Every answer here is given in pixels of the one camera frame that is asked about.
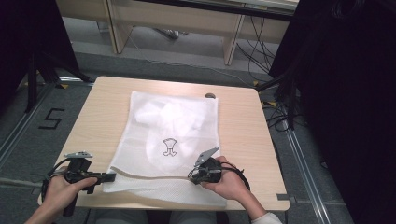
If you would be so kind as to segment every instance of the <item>hand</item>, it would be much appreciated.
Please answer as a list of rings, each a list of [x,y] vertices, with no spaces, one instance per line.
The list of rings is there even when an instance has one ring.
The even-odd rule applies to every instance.
[[[78,192],[97,182],[97,178],[90,177],[68,183],[62,175],[55,176],[49,182],[44,202],[26,223],[51,223],[75,199]]]
[[[218,157],[216,160],[228,162],[225,157]],[[233,168],[227,163],[223,163],[221,166]],[[202,183],[202,186],[206,189],[215,191],[225,199],[237,200],[247,210],[252,220],[262,217],[267,213],[257,198],[245,186],[241,177],[233,171],[222,170],[219,183]]]
[[[233,168],[231,165],[223,163],[228,162],[223,156],[216,158],[216,160],[222,163],[222,167]],[[221,180],[219,183],[202,183],[201,185],[206,189],[213,190],[225,199],[237,200],[238,202],[240,202],[241,197],[249,192],[239,175],[233,171],[227,170],[221,172]]]

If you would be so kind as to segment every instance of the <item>desk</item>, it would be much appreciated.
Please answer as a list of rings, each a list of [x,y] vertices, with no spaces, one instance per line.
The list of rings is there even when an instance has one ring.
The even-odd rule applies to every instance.
[[[93,154],[90,171],[105,172],[110,164],[128,120],[132,91],[219,98],[219,140],[221,154],[245,169],[252,192],[268,210],[284,211],[289,201],[279,201],[285,186],[258,93],[253,89],[166,82],[120,77],[99,77],[78,116],[58,161],[65,153],[87,150]],[[165,203],[141,198],[129,192],[103,193],[102,185],[93,195],[82,192],[77,206],[96,208],[198,209],[215,208]],[[226,210],[243,210],[228,201]]]
[[[62,16],[84,20],[107,22],[115,53],[122,53],[133,26],[178,30],[203,35],[223,37],[225,64],[231,64],[236,39],[257,40],[249,17],[244,15],[202,9],[205,4],[222,8],[254,8],[258,17],[265,17],[268,10],[293,14],[298,0],[202,0],[202,1],[124,1],[124,0],[56,0]],[[178,2],[194,2],[199,6],[184,7],[169,5]],[[255,27],[261,27],[261,18],[256,17]],[[288,28],[288,21],[265,19],[262,36],[268,43],[280,43]]]

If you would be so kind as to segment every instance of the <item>black curtain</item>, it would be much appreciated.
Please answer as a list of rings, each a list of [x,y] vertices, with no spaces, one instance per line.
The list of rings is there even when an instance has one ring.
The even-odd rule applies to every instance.
[[[0,111],[12,99],[32,54],[46,52],[79,70],[55,0],[3,0],[0,39]],[[54,65],[37,57],[37,69],[49,66]]]
[[[309,0],[299,7],[306,2],[317,6]],[[391,5],[366,0],[358,16],[333,19],[296,78],[310,129],[356,223],[395,219],[396,8]],[[290,25],[272,76],[287,68],[310,27]]]

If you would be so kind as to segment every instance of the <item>drawing on cloth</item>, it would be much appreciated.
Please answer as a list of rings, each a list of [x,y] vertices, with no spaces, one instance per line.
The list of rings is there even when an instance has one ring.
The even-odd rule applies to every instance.
[[[167,138],[163,140],[163,142],[166,144],[167,151],[163,152],[164,156],[175,156],[177,153],[173,150],[173,147],[175,146],[175,143],[177,142],[173,138]]]

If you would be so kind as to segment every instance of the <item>white sleeve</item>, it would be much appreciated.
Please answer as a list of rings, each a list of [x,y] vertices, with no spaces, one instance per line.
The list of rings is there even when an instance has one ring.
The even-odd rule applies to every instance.
[[[282,224],[279,218],[272,213],[267,213],[262,217],[254,219],[251,221],[251,223],[252,224]]]

